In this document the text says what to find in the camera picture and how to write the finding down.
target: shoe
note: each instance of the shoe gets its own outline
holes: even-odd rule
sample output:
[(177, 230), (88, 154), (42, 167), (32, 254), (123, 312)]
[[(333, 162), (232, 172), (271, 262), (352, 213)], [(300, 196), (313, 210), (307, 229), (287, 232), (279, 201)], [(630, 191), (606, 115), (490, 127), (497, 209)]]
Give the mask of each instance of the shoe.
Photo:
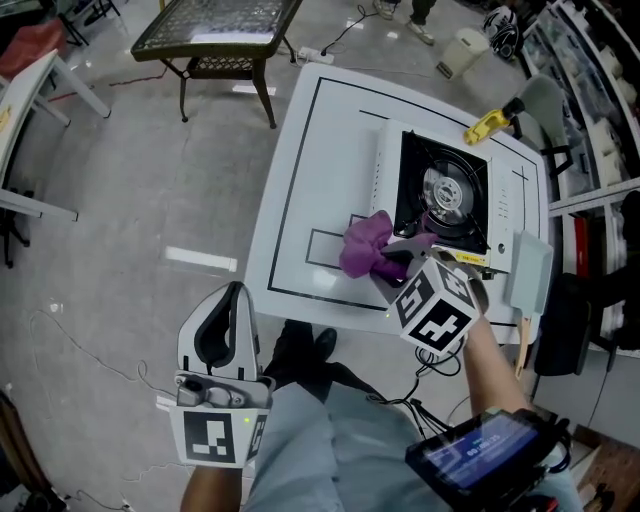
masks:
[(428, 44), (429, 46), (433, 45), (435, 39), (431, 34), (429, 34), (429, 32), (427, 32), (425, 25), (416, 25), (413, 21), (410, 21), (407, 23), (407, 28), (417, 35), (423, 43)]
[(373, 0), (373, 8), (378, 12), (382, 19), (393, 19), (393, 9), (391, 8), (391, 4), (389, 2), (383, 2), (382, 0)]
[(338, 333), (335, 329), (325, 329), (320, 333), (320, 336), (316, 338), (316, 352), (323, 362), (326, 363), (327, 359), (333, 354), (337, 341)]

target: yellow object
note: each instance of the yellow object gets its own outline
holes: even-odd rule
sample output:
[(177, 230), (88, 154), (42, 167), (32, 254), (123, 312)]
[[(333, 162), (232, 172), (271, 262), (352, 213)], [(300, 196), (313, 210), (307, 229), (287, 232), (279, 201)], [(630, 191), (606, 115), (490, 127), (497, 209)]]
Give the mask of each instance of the yellow object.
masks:
[(9, 124), (9, 119), (11, 118), (11, 105), (5, 108), (2, 112), (0, 112), (0, 133), (4, 130), (4, 127)]
[(473, 146), (491, 137), (494, 133), (504, 130), (511, 124), (511, 120), (524, 111), (524, 103), (519, 98), (513, 98), (503, 108), (492, 110), (474, 126), (464, 132), (464, 141)]
[(511, 121), (504, 117), (502, 110), (492, 110), (474, 126), (464, 132), (464, 141), (473, 146), (494, 133), (504, 130)]
[(471, 263), (472, 265), (487, 265), (487, 258), (483, 258), (482, 256), (477, 256), (475, 254), (469, 254), (466, 252), (456, 252), (456, 260), (462, 261), (464, 263)]

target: power strip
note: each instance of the power strip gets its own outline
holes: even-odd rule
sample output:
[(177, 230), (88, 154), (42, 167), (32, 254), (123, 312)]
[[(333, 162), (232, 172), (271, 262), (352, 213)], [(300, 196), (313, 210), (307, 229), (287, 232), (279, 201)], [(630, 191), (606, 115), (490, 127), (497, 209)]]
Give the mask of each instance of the power strip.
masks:
[(314, 50), (313, 48), (307, 48), (303, 46), (298, 51), (298, 57), (305, 59), (308, 62), (319, 62), (320, 64), (333, 64), (333, 55), (327, 53), (326, 55), (320, 55), (320, 50)]

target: gray panel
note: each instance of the gray panel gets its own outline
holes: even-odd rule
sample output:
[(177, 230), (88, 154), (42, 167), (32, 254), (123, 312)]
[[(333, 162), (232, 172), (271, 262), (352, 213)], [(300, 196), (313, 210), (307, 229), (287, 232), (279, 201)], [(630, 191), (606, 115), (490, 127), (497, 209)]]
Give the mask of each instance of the gray panel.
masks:
[(640, 360), (618, 356), (590, 428), (640, 448)]
[(533, 403), (575, 423), (589, 425), (608, 358), (609, 354), (590, 350), (581, 375), (540, 377)]

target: display screen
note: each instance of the display screen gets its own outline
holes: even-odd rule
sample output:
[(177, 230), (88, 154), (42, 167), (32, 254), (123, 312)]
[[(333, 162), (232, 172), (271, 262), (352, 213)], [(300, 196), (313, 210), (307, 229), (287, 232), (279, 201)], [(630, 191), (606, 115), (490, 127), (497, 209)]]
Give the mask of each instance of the display screen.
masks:
[(466, 489), (500, 467), (537, 436), (533, 428), (500, 414), (424, 456), (449, 480)]

